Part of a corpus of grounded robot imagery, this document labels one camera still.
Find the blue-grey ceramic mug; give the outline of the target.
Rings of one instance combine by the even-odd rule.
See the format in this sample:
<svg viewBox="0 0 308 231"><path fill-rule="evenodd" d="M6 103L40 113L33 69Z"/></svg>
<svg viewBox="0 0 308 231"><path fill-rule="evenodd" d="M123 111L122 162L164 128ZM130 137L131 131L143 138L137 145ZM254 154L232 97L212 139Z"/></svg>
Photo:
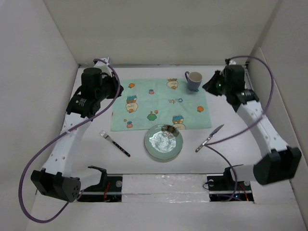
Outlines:
<svg viewBox="0 0 308 231"><path fill-rule="evenodd" d="M199 72L186 71L185 78L188 90L198 92L203 79L202 75Z"/></svg>

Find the green cartoon cloth placemat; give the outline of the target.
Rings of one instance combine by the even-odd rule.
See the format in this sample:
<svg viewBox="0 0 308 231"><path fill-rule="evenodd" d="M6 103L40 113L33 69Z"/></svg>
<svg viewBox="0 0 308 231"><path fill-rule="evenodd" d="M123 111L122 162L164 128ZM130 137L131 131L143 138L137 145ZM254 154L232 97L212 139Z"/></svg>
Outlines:
<svg viewBox="0 0 308 231"><path fill-rule="evenodd" d="M121 82L112 106L111 130L144 130L167 124L177 129L211 128L206 95L190 91L183 78L141 78Z"/></svg>

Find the fork with black handle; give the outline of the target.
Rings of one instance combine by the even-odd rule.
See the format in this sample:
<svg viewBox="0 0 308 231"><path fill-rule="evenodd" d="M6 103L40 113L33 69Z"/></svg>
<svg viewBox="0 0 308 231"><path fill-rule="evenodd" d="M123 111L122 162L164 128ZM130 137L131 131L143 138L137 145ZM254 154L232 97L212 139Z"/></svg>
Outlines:
<svg viewBox="0 0 308 231"><path fill-rule="evenodd" d="M101 131L100 135L108 140L110 143L112 143L117 149L119 149L122 153L124 153L127 157L131 157L131 155L123 149L118 143L116 143L105 131Z"/></svg>

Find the knife with patterned handle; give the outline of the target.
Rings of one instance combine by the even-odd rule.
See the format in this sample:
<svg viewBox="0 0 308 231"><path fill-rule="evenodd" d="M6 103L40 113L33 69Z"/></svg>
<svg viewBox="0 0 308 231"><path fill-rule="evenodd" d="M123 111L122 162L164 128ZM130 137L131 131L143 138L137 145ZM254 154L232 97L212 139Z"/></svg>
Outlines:
<svg viewBox="0 0 308 231"><path fill-rule="evenodd" d="M215 134L217 134L219 132L219 130L224 126L224 124L218 126L217 128L215 128L206 138L206 140L204 142L202 142L196 149L195 152L199 152L214 136Z"/></svg>

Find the green floral ceramic plate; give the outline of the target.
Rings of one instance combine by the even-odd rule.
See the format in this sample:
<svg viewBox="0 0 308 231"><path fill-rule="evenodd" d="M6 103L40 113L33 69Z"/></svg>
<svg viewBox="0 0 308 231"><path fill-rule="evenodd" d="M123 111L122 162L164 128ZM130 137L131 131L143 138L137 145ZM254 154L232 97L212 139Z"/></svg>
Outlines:
<svg viewBox="0 0 308 231"><path fill-rule="evenodd" d="M183 148L183 137L175 126L159 124L147 131L144 145L153 159L168 162L180 154Z"/></svg>

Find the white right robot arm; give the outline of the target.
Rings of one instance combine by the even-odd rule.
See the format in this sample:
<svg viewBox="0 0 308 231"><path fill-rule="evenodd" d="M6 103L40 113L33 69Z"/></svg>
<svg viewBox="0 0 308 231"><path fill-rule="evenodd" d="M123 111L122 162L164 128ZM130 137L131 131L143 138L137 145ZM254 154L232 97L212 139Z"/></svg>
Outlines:
<svg viewBox="0 0 308 231"><path fill-rule="evenodd" d="M268 185L291 180L302 156L299 148L289 146L275 130L255 92L245 87L244 76L242 66L227 65L222 71L215 71L203 85L208 93L226 97L236 114L249 127L261 154L261 159L255 164L225 169L222 183L229 190L237 187L241 181Z"/></svg>

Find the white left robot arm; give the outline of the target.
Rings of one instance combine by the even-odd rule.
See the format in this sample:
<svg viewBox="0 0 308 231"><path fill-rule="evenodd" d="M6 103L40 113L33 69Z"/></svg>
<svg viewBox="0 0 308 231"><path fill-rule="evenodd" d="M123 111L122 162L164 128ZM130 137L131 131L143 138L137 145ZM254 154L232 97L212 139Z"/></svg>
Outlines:
<svg viewBox="0 0 308 231"><path fill-rule="evenodd" d="M92 186L97 191L106 188L107 178L102 176L105 169L90 166L80 174L73 173L73 158L93 116L101 108L101 101L117 98L122 90L114 72L107 66L83 70L81 85L66 108L61 130L64 136L56 141L42 169L31 174L31 181L42 195L73 202L87 187Z"/></svg>

